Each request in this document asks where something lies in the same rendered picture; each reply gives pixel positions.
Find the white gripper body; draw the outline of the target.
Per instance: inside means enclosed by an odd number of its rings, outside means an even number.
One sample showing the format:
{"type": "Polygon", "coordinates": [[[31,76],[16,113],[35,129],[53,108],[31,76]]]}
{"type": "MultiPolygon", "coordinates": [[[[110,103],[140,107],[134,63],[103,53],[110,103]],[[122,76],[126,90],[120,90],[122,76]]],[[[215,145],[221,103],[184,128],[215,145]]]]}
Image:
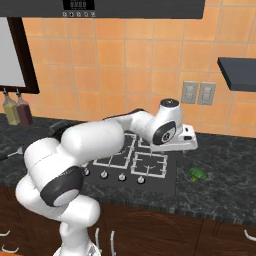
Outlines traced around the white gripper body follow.
{"type": "Polygon", "coordinates": [[[163,145],[150,145],[152,152],[186,151],[197,148],[198,143],[195,137],[183,137],[180,141],[169,141],[163,145]]]}

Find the green broccoli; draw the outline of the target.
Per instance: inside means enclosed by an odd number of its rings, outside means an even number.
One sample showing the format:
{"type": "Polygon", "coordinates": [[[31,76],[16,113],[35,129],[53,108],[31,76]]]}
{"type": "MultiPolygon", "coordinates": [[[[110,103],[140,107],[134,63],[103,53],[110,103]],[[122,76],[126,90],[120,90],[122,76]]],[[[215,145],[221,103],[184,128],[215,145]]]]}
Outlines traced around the green broccoli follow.
{"type": "Polygon", "coordinates": [[[188,170],[188,173],[192,177],[192,181],[205,180],[207,177],[206,172],[201,168],[191,168],[188,170]]]}

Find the black pot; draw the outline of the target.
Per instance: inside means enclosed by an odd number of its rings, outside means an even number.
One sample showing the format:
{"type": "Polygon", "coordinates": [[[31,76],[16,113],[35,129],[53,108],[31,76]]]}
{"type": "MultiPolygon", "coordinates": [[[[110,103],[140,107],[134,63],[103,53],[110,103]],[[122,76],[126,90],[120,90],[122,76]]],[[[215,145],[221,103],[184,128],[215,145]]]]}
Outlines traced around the black pot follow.
{"type": "Polygon", "coordinates": [[[60,141],[63,133],[68,128],[75,125],[77,125],[77,122],[68,122],[65,120],[58,121],[57,123],[54,123],[49,127],[48,135],[60,141]]]}

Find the grey spatula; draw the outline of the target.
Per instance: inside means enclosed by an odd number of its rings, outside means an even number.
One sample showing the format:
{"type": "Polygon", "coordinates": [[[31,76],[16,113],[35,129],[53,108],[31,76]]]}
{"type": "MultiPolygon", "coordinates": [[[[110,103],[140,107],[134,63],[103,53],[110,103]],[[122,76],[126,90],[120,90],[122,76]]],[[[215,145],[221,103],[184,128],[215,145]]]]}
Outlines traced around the grey spatula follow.
{"type": "Polygon", "coordinates": [[[8,154],[7,157],[9,158],[9,157],[17,155],[17,154],[18,155],[22,155],[23,154],[23,147],[22,146],[19,147],[15,152],[8,154]]]}

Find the black gas hob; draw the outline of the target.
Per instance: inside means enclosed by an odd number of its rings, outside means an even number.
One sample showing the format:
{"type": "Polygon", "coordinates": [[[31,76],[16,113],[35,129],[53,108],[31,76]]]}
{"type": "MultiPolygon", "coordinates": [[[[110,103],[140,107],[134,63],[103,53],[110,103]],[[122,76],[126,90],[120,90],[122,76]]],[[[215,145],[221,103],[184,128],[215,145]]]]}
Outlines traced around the black gas hob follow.
{"type": "Polygon", "coordinates": [[[174,195],[176,156],[175,152],[151,152],[146,141],[134,133],[126,132],[125,144],[119,153],[109,158],[93,160],[85,166],[90,170],[85,181],[90,184],[174,195]],[[104,170],[108,173],[106,179],[100,176],[104,170]],[[121,173],[126,176],[125,181],[118,180],[121,173]],[[144,184],[137,183],[139,176],[145,179],[144,184]]]}

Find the dark wood cupboard door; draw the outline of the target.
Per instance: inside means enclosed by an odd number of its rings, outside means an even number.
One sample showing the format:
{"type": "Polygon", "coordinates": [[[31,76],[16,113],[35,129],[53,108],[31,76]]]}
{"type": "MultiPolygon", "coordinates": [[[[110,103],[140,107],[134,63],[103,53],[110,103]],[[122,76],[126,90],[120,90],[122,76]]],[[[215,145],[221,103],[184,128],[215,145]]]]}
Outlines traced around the dark wood cupboard door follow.
{"type": "Polygon", "coordinates": [[[99,245],[102,251],[102,256],[108,256],[107,252],[107,242],[106,242],[106,231],[105,231],[105,222],[104,222],[104,215],[103,215],[103,204],[100,204],[100,217],[98,221],[91,227],[88,228],[88,234],[90,239],[93,243],[95,243],[95,230],[99,228],[99,245]]]}
{"type": "Polygon", "coordinates": [[[116,256],[194,256],[200,219],[114,204],[103,215],[116,256]]]}
{"type": "Polygon", "coordinates": [[[194,256],[256,256],[256,227],[204,220],[194,256]]]}

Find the black range hood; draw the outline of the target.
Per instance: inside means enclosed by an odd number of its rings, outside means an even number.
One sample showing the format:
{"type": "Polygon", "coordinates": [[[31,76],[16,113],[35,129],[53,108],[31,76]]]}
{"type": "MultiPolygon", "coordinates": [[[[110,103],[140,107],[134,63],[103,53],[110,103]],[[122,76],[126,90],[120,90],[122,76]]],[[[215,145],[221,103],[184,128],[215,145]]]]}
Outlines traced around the black range hood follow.
{"type": "Polygon", "coordinates": [[[205,0],[0,0],[0,17],[202,19],[205,0]]]}

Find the dark red bottle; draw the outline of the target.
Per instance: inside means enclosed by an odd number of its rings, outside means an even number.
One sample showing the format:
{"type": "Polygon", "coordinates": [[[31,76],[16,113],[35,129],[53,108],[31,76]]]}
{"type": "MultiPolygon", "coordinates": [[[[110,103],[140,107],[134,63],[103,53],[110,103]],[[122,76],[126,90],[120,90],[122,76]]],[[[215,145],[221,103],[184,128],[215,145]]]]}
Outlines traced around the dark red bottle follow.
{"type": "Polygon", "coordinates": [[[24,127],[28,127],[33,123],[32,114],[29,103],[26,102],[19,91],[16,92],[18,97],[17,101],[17,112],[19,115],[20,123],[24,127]]]}

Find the yellow oil bottle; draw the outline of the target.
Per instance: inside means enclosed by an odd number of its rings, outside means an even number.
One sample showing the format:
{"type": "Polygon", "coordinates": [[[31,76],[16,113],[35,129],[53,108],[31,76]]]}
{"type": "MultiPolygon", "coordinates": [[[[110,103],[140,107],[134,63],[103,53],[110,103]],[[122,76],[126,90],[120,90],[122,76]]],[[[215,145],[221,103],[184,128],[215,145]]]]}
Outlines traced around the yellow oil bottle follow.
{"type": "Polygon", "coordinates": [[[18,125],[20,123],[17,112],[16,102],[9,97],[7,91],[4,91],[5,100],[3,103],[4,112],[10,125],[18,125]]]}

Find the dark wood drawer front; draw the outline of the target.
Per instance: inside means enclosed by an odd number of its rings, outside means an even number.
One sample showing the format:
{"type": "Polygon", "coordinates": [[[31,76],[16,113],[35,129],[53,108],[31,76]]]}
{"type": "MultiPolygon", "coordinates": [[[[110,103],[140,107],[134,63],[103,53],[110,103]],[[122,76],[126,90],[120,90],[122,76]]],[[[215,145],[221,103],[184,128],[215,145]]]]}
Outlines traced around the dark wood drawer front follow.
{"type": "Polygon", "coordinates": [[[26,210],[0,209],[0,233],[9,231],[13,241],[37,242],[44,235],[57,235],[58,224],[26,210]]]}
{"type": "Polygon", "coordinates": [[[16,252],[22,256],[53,256],[57,248],[43,246],[36,242],[0,242],[0,249],[16,252]]]}

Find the dark framed window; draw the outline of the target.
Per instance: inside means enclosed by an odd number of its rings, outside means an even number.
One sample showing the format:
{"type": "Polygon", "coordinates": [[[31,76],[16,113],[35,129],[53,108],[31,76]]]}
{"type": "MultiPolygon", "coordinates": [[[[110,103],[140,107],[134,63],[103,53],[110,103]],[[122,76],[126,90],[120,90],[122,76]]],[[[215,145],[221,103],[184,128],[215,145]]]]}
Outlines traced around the dark framed window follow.
{"type": "Polygon", "coordinates": [[[0,91],[4,90],[39,93],[24,25],[18,17],[0,17],[0,91]]]}

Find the grey wall socket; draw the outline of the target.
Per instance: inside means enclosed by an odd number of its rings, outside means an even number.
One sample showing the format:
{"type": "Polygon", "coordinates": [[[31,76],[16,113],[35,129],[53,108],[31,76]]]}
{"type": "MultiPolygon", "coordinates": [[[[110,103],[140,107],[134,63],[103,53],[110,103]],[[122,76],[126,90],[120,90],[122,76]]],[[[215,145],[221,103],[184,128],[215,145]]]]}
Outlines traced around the grey wall socket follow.
{"type": "Polygon", "coordinates": [[[196,102],[198,83],[194,81],[184,81],[182,88],[182,102],[194,104],[196,102]]]}
{"type": "Polygon", "coordinates": [[[198,96],[199,105],[211,105],[215,94],[216,84],[212,82],[201,82],[198,96]]]}

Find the dark wall shelf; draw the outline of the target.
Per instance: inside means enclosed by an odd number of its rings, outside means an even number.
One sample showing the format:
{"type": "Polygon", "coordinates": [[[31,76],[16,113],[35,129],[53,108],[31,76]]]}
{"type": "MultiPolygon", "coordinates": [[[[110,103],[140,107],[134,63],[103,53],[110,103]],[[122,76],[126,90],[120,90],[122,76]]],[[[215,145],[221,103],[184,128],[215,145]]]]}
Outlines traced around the dark wall shelf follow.
{"type": "Polygon", "coordinates": [[[256,92],[256,58],[219,57],[217,64],[231,91],[256,92]]]}

